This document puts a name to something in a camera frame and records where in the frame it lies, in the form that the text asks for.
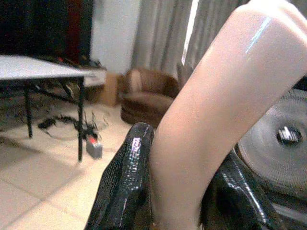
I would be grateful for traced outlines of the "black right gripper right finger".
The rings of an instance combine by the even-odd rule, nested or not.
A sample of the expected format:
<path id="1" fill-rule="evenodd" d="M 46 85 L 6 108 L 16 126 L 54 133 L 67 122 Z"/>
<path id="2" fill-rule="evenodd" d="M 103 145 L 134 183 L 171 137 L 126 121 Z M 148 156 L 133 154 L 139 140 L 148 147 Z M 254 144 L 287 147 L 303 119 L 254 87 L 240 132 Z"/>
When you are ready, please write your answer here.
<path id="1" fill-rule="evenodd" d="M 284 230 L 285 225 L 250 170 L 229 153 L 201 204 L 204 230 Z"/>

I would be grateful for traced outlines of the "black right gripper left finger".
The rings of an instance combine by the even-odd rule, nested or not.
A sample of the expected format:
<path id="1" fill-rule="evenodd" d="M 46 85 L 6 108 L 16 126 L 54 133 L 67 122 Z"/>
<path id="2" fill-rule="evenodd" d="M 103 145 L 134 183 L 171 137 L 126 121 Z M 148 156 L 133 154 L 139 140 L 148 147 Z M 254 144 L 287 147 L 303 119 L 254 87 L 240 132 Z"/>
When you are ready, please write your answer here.
<path id="1" fill-rule="evenodd" d="M 148 230 L 151 227 L 149 153 L 154 129 L 138 122 L 105 168 L 86 230 Z"/>

